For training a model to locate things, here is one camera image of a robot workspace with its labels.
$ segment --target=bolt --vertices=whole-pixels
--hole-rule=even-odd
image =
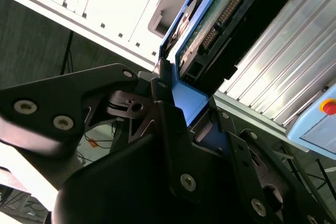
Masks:
[[[329,86],[324,86],[321,91],[322,93],[325,93],[328,89],[329,89]]]
[[[260,200],[258,200],[258,199],[252,199],[251,200],[251,204],[252,204],[252,207],[255,210],[255,212],[257,212],[257,214],[259,214],[262,217],[266,216],[266,208],[260,202]]]
[[[126,70],[123,71],[123,74],[127,77],[132,77],[133,76],[133,74],[131,72],[128,72]]]
[[[56,128],[64,131],[71,129],[74,126],[73,120],[66,115],[59,115],[55,117],[52,122]]]
[[[225,118],[225,119],[229,119],[230,117],[228,116],[228,114],[226,114],[225,112],[222,112],[222,116]]]
[[[258,139],[258,136],[257,136],[256,133],[254,133],[254,132],[250,132],[250,136],[251,136],[253,139]]]
[[[162,87],[164,87],[164,88],[166,88],[167,86],[166,86],[166,84],[164,84],[163,82],[161,82],[161,81],[159,81],[159,85],[160,86],[162,86]]]
[[[182,186],[188,191],[194,191],[196,189],[196,181],[191,175],[186,173],[182,174],[180,177],[180,181]]]
[[[14,104],[14,109],[18,113],[29,115],[37,111],[37,105],[33,103],[32,101],[20,100]]]
[[[311,224],[318,224],[314,216],[312,215],[307,215],[307,218]]]

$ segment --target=cable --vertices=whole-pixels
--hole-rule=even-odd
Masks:
[[[98,140],[98,141],[96,141],[96,140],[91,140],[88,136],[86,136],[86,134],[84,134],[84,137],[85,137],[86,141],[88,141],[88,142],[93,142],[93,143],[95,143],[98,147],[100,147],[100,148],[102,148],[102,149],[110,149],[110,148],[111,148],[111,147],[103,147],[103,146],[100,146],[99,144],[97,144],[97,142],[105,142],[105,140]]]
[[[45,211],[46,210],[46,208],[44,208],[43,210],[38,210],[38,209],[35,209],[34,207],[33,207],[33,204],[31,204],[30,206],[28,206],[29,208],[31,208],[32,210],[34,210],[34,211],[36,211],[36,212],[43,212],[43,211]]]
[[[69,53],[70,53],[71,71],[72,71],[72,73],[73,73],[73,72],[74,72],[74,63],[72,63],[71,49],[69,50]]]
[[[23,192],[19,193],[18,195],[16,195],[15,197],[13,197],[11,200],[7,201],[7,203],[4,204],[4,207],[7,206],[8,204],[13,204],[17,201],[19,201],[20,199],[22,199],[24,196],[22,196],[20,199],[16,199],[18,196],[20,196],[21,194],[23,194]]]
[[[94,162],[94,161],[92,161],[92,160],[90,160],[90,159],[84,157],[83,154],[81,154],[79,151],[77,151],[77,154],[78,154],[78,155],[77,155],[78,157],[82,158],[83,165],[86,164],[86,160],[87,160],[87,161],[90,161],[90,162],[92,162],[92,163]]]
[[[111,124],[111,136],[113,136],[113,137],[116,136],[116,131],[117,131],[114,123],[115,123],[115,121]]]
[[[67,62],[68,62],[68,73],[70,73],[70,64],[69,64],[69,57],[67,58]]]

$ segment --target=black plastic part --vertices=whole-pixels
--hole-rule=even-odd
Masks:
[[[43,156],[71,156],[85,131],[115,120],[105,112],[107,96],[131,90],[137,82],[131,69],[113,64],[1,90],[0,139]],[[37,111],[18,113],[14,103],[19,100],[33,101]],[[56,128],[53,119],[59,115],[70,117],[73,128]]]
[[[235,65],[248,53],[255,41],[264,32],[271,21],[280,12],[288,0],[255,0],[238,24],[234,19],[226,28],[233,31],[223,33],[211,49],[216,55],[209,53],[212,62],[204,73],[193,84],[193,87],[212,96],[225,79],[235,73]]]
[[[161,139],[148,135],[76,172],[59,191],[53,223],[270,223],[241,204],[230,163],[197,146],[204,197],[199,204],[174,197],[162,150]]]
[[[256,166],[259,181],[263,188],[272,185],[280,193],[284,223],[310,223],[308,215],[314,216],[317,223],[324,223],[325,220],[334,223],[259,136],[255,140],[251,136],[251,130],[244,130],[240,137],[266,165],[267,169],[263,171]]]

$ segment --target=green circuit board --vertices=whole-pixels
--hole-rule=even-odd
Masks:
[[[216,31],[213,26],[217,22],[225,22],[229,15],[235,8],[235,3],[239,3],[240,0],[214,0],[203,19],[196,27],[188,42],[182,49],[179,60],[181,67],[183,63],[188,61],[188,57],[194,50],[197,50],[199,45],[208,46],[211,42],[211,38],[216,35]]]

